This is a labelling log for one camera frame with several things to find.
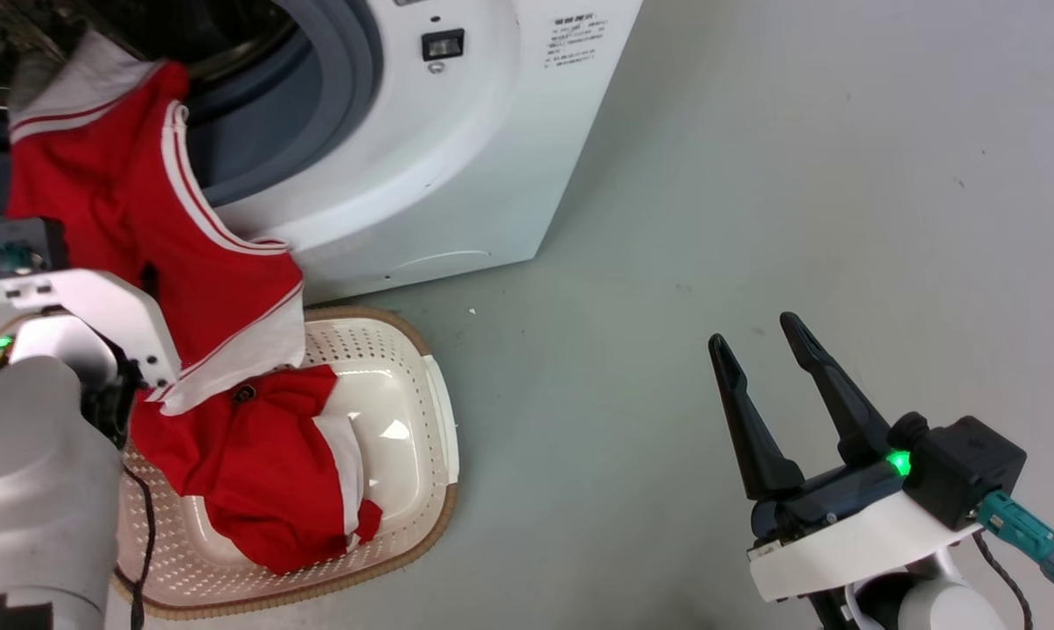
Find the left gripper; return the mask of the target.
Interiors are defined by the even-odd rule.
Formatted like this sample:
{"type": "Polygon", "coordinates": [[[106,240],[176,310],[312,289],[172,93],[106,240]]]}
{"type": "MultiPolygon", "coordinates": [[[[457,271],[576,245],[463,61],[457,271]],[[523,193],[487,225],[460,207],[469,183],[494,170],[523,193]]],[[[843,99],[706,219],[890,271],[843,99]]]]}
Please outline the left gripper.
{"type": "Polygon", "coordinates": [[[155,299],[87,269],[0,276],[0,448],[89,440],[123,448],[139,392],[183,371],[155,299]]]}

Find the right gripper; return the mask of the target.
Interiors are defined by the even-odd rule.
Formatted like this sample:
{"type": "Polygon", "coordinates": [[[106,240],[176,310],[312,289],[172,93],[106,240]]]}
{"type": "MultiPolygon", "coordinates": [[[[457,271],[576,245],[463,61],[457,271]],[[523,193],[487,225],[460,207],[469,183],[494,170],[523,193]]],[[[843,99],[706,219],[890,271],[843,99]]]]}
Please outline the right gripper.
{"type": "Polygon", "coordinates": [[[708,352],[740,479],[746,497],[759,501],[748,562],[761,598],[829,592],[922,562],[977,533],[975,521],[951,530],[904,492],[905,479],[885,459],[890,424],[795,312],[782,312],[779,323],[829,411],[840,458],[866,467],[840,467],[801,487],[804,475],[759,415],[731,347],[723,335],[710,336],[708,352]]]}

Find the red and white garment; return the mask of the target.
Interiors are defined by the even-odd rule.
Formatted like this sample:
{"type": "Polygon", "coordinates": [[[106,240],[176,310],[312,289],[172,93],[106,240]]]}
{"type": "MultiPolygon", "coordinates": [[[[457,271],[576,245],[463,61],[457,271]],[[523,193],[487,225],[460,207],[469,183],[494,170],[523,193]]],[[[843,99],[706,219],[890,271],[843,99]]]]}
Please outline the red and white garment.
{"type": "Polygon", "coordinates": [[[304,367],[302,271],[276,238],[240,238],[208,204],[186,146],[188,72],[87,31],[9,105],[7,219],[64,227],[71,263],[151,291],[182,361],[130,435],[173,490],[204,501],[250,562],[286,574],[380,530],[351,424],[323,428],[338,382],[304,367]]]}

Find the steel washing machine drum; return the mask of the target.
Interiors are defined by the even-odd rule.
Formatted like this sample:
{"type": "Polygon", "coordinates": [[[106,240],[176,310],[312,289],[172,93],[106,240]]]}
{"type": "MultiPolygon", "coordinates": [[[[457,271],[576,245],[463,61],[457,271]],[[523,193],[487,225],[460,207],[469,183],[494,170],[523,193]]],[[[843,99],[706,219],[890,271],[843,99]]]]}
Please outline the steel washing machine drum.
{"type": "Polygon", "coordinates": [[[87,31],[136,59],[183,61],[209,88],[266,59],[297,24],[276,0],[0,0],[0,110],[24,53],[66,63],[87,31]]]}

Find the cream perforated laundry basket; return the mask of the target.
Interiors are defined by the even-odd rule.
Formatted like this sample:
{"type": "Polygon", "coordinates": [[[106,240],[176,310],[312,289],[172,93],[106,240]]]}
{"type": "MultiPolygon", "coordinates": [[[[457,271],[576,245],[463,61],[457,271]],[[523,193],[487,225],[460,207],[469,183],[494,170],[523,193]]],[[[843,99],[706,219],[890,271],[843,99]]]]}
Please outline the cream perforated laundry basket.
{"type": "Polygon", "coordinates": [[[353,431],[366,497],[383,511],[379,533],[331,562],[271,573],[216,533],[200,498],[176,493],[126,444],[111,585],[131,599],[143,580],[148,618],[230,617],[327,597],[417,562],[445,533],[457,503],[457,425],[426,339],[394,312],[369,307],[309,310],[305,326],[304,366],[338,376],[319,425],[353,431]]]}

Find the grey rubber door gasket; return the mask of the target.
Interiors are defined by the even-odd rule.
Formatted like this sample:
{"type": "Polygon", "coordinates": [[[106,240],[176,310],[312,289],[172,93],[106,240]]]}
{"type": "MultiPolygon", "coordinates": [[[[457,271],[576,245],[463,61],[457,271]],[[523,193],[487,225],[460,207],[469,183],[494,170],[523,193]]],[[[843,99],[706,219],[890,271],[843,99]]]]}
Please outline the grey rubber door gasket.
{"type": "MultiPolygon", "coordinates": [[[[380,33],[366,0],[276,0],[297,31],[266,59],[201,87],[190,75],[187,147],[212,205],[310,168],[362,123],[380,83],[380,33]]],[[[9,192],[0,110],[0,215],[9,192]]]]}

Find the round white filter cover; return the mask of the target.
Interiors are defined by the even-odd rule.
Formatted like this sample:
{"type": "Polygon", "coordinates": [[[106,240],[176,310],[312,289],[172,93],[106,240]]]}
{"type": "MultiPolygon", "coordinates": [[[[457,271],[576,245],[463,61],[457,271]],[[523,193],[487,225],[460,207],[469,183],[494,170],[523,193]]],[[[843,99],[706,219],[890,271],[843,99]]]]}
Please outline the round white filter cover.
{"type": "Polygon", "coordinates": [[[392,284],[419,284],[487,269],[493,262],[491,252],[460,250],[428,255],[391,269],[383,276],[392,284]]]}

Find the white front-load washing machine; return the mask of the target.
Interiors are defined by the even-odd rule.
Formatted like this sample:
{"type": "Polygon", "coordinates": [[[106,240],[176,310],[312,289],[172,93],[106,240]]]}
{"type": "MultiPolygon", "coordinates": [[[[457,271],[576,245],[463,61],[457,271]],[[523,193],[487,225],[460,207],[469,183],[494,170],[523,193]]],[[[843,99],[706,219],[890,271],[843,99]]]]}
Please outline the white front-load washing machine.
{"type": "MultiPolygon", "coordinates": [[[[358,127],[284,182],[227,205],[206,199],[240,238],[290,245],[307,304],[406,286],[383,276],[423,256],[481,250],[488,268],[534,258],[644,0],[366,3],[382,71],[358,127]],[[550,20],[587,12],[608,19],[596,58],[544,68],[550,20]],[[422,59],[423,33],[458,28],[463,56],[422,59]]],[[[64,64],[17,63],[9,184],[9,105],[64,64]]]]}

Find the black door latch socket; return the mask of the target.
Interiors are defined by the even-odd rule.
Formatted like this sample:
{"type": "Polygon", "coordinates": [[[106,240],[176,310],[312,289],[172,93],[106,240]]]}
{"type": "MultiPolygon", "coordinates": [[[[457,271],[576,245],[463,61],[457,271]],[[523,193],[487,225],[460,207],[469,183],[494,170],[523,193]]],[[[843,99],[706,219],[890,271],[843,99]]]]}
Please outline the black door latch socket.
{"type": "Polygon", "coordinates": [[[443,61],[458,59],[465,53],[466,31],[435,31],[423,33],[419,36],[422,59],[425,61],[443,61]]]}

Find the printed text label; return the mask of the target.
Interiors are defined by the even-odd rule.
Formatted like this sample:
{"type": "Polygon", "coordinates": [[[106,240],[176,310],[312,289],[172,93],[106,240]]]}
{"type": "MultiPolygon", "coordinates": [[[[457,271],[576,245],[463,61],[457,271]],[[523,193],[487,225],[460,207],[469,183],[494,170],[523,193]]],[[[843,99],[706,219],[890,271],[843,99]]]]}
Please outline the printed text label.
{"type": "Polygon", "coordinates": [[[550,20],[550,33],[544,46],[543,67],[570,67],[593,60],[599,41],[608,29],[608,19],[597,12],[575,13],[550,20]]]}

